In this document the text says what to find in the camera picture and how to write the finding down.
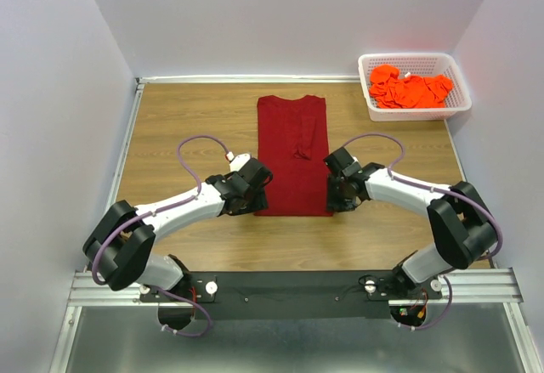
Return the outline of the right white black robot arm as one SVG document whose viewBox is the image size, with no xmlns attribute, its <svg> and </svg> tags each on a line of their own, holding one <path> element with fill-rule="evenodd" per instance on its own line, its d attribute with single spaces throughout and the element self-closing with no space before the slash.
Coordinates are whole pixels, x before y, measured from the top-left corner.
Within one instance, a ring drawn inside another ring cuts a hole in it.
<svg viewBox="0 0 544 373">
<path fill-rule="evenodd" d="M 407 298 L 438 274 L 466 269 L 500 246 L 498 227 L 470 183 L 432 184 L 375 162 L 363 166 L 343 147 L 324 163 L 327 211 L 352 212 L 365 201 L 384 201 L 429 221 L 433 243 L 399 262 L 383 281 L 365 278 L 365 286 L 385 297 Z"/>
</svg>

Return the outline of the dark red t-shirt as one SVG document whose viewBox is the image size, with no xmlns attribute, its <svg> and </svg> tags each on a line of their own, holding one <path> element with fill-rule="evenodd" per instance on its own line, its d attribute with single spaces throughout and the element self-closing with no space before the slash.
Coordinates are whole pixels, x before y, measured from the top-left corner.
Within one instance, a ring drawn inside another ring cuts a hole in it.
<svg viewBox="0 0 544 373">
<path fill-rule="evenodd" d="M 330 217 L 326 100 L 314 95 L 258 99 L 258 160 L 273 174 L 259 216 Z"/>
</svg>

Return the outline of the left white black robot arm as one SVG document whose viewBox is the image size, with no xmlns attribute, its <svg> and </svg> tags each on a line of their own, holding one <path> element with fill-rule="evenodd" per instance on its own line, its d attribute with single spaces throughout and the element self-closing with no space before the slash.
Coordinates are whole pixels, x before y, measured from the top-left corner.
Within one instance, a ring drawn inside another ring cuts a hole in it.
<svg viewBox="0 0 544 373">
<path fill-rule="evenodd" d="M 225 175 L 197 180 L 195 188 L 163 201 L 113 204 L 82 246 L 95 282 L 120 291 L 133 283 L 173 291 L 188 277 L 173 256 L 152 252 L 155 243 L 193 223 L 268 207 L 264 188 L 273 173 L 249 154 L 235 156 Z"/>
</svg>

